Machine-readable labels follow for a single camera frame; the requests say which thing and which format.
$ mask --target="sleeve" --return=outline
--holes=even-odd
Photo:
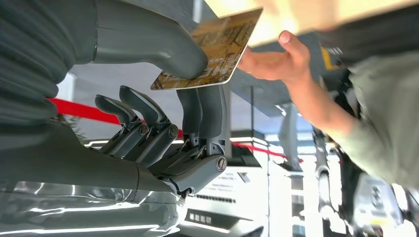
[[[350,159],[368,174],[392,180],[394,159],[377,133],[366,120],[357,120],[349,135],[335,139]]]

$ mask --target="robotic hand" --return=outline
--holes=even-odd
[[[74,64],[149,62],[191,79],[204,52],[177,22],[118,0],[3,0],[0,12],[0,235],[175,231],[186,196],[226,167],[222,86],[178,91],[184,145],[167,156],[178,129],[135,89],[122,86],[121,101],[96,97],[122,125],[99,151],[50,121],[46,98]]]

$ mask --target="ceiling light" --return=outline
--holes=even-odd
[[[217,232],[221,232],[221,233],[224,233],[224,234],[230,233],[230,231],[226,230],[226,229],[213,227],[213,226],[207,226],[207,225],[198,224],[198,223],[190,222],[190,221],[183,221],[182,224],[186,225],[186,226],[196,226],[196,227],[204,228],[204,229],[211,230],[211,231],[217,231]]]
[[[251,137],[232,137],[230,138],[232,142],[252,142],[253,139]]]
[[[280,105],[275,105],[276,108],[278,108],[281,111],[282,116],[287,116],[287,111],[285,111],[285,109],[280,106]]]

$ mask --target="card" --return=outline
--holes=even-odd
[[[201,23],[193,32],[192,38],[207,55],[207,68],[199,77],[191,80],[163,71],[151,85],[151,89],[190,89],[227,83],[261,14],[262,9],[257,9]]]

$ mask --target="red barrier rope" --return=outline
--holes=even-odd
[[[83,105],[79,103],[74,103],[74,102],[70,102],[66,100],[61,100],[57,98],[50,98],[49,100],[56,105],[59,114],[77,116],[77,117],[81,117],[85,119],[88,118],[88,119],[92,119],[92,120],[96,120],[100,122],[107,122],[107,123],[112,123],[112,124],[117,124],[117,125],[120,124],[118,121],[118,118],[115,115],[104,113],[95,107],[91,107],[91,106],[87,106],[87,105]],[[179,130],[179,134],[177,137],[183,138],[182,130]],[[264,152],[268,155],[278,156],[285,159],[287,158],[283,154],[275,153],[270,150],[266,150],[262,148],[257,148],[252,145],[246,145],[246,144],[238,143],[238,142],[233,142],[232,144],[233,146],[247,148],[251,151]]]

